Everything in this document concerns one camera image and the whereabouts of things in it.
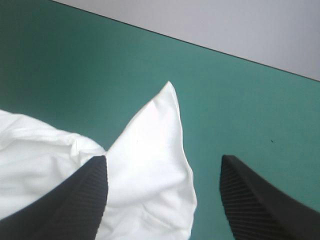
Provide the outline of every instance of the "crumpled fabric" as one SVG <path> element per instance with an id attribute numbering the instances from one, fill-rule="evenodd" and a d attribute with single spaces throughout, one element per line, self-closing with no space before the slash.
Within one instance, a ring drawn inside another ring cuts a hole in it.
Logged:
<path id="1" fill-rule="evenodd" d="M 0 219 L 106 155 L 108 199 L 96 240 L 187 240 L 197 205 L 170 82 L 105 150 L 77 133 L 0 110 Z"/>

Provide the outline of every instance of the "green floor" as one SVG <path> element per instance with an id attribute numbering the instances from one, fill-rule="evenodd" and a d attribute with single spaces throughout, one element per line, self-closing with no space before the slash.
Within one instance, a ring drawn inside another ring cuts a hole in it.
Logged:
<path id="1" fill-rule="evenodd" d="M 192 240 L 233 239 L 218 189 L 223 154 L 320 211 L 320 82 L 52 1 L 0 1 L 1 109 L 108 149 L 167 81 L 194 172 Z"/>

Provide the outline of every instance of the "gray wall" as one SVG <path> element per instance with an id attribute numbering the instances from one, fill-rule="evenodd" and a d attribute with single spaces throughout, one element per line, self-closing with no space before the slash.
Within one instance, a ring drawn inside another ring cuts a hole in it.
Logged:
<path id="1" fill-rule="evenodd" d="M 57 0 L 320 80 L 319 0 Z"/>

